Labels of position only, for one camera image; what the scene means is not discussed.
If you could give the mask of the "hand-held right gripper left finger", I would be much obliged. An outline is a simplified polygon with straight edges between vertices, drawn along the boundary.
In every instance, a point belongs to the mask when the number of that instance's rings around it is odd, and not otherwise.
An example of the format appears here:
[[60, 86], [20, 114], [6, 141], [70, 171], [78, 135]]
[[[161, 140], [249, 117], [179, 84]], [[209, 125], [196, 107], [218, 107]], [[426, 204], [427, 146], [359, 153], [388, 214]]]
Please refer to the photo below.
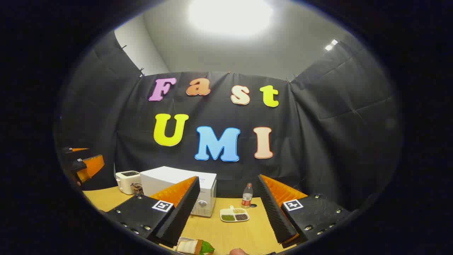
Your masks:
[[111, 222], [136, 236], [168, 247], [177, 245], [200, 192], [192, 176], [151, 196], [134, 195], [106, 212]]

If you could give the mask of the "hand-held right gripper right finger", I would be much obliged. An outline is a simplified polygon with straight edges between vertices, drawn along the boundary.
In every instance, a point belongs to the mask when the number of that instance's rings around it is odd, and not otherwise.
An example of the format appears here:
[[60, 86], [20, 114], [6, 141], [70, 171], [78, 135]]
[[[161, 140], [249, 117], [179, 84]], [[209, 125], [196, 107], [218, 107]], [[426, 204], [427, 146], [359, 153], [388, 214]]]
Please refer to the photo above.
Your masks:
[[325, 195], [306, 195], [262, 174], [256, 188], [280, 244], [298, 244], [323, 236], [350, 214]]

